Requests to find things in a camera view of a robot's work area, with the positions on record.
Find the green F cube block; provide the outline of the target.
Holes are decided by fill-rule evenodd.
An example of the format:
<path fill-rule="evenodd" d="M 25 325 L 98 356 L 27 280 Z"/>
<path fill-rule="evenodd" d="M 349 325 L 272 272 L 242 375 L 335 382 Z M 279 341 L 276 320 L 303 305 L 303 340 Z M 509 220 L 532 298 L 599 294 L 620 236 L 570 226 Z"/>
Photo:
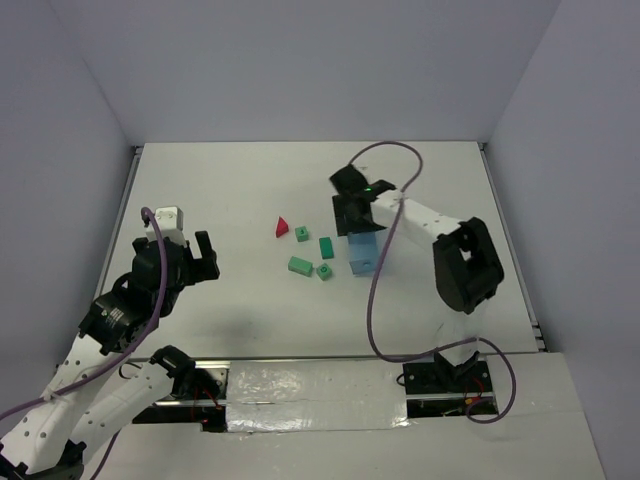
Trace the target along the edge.
<path fill-rule="evenodd" d="M 305 226 L 296 227 L 294 234 L 298 242 L 305 242 L 309 240 L 309 231 Z"/>

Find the blue plastic box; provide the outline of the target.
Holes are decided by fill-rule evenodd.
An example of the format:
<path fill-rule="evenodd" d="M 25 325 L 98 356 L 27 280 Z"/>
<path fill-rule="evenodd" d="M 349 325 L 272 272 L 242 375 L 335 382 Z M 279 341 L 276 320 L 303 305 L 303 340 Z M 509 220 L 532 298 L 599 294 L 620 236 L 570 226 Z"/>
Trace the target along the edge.
<path fill-rule="evenodd" d="M 347 243 L 352 274 L 360 276 L 374 272 L 379 258 L 376 234 L 350 233 L 347 235 Z"/>

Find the green G cube block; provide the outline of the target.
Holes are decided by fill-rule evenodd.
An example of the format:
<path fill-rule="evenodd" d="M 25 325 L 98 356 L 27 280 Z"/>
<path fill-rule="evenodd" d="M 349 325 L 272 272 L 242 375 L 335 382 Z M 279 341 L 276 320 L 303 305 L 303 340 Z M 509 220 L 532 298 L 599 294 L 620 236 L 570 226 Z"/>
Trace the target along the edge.
<path fill-rule="evenodd" d="M 323 263 L 316 268 L 316 274 L 322 281 L 326 281 L 332 276 L 333 271 L 328 264 Z"/>

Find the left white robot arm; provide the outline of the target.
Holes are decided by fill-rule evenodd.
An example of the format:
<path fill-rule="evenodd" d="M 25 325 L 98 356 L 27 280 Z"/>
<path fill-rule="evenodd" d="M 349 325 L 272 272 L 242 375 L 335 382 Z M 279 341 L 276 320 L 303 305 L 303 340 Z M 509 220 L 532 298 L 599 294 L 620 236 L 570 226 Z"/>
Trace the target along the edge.
<path fill-rule="evenodd" d="M 114 393 L 97 398 L 112 372 L 129 360 L 133 345 L 172 312 L 186 287 L 219 278 L 208 233 L 198 231 L 195 238 L 199 257 L 188 241 L 169 236 L 134 240 L 130 271 L 93 301 L 67 358 L 42 395 L 19 408 L 21 420 L 2 438 L 2 478 L 78 479 L 95 451 L 152 403 L 166 396 L 218 394 L 210 374 L 168 345 Z"/>

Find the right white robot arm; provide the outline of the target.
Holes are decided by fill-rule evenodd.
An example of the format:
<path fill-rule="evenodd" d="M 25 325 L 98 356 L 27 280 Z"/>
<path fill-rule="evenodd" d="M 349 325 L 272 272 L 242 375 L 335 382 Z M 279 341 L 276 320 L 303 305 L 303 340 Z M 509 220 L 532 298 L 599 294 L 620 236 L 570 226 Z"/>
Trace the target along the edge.
<path fill-rule="evenodd" d="M 479 358 L 478 322 L 472 317 L 497 293 L 504 268 L 484 221 L 461 220 L 439 213 L 406 196 L 386 180 L 368 182 L 349 164 L 329 177 L 337 233 L 355 236 L 386 229 L 388 236 L 373 271 L 366 306 L 367 338 L 375 355 L 389 363 L 408 363 L 431 356 L 443 383 L 466 375 Z M 436 333 L 436 346 L 412 355 L 383 353 L 373 334 L 373 306 L 381 269 L 396 234 L 433 254 L 435 289 L 457 319 Z"/>

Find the red triangular wood block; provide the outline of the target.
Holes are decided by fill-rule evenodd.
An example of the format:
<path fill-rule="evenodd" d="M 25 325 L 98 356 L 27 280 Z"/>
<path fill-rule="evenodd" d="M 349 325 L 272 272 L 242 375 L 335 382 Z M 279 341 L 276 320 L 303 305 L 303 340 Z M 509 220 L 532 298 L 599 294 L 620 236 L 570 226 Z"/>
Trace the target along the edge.
<path fill-rule="evenodd" d="M 275 237 L 281 238 L 285 234 L 289 232 L 289 225 L 283 217 L 279 217 L 276 228 L 275 228 Z"/>

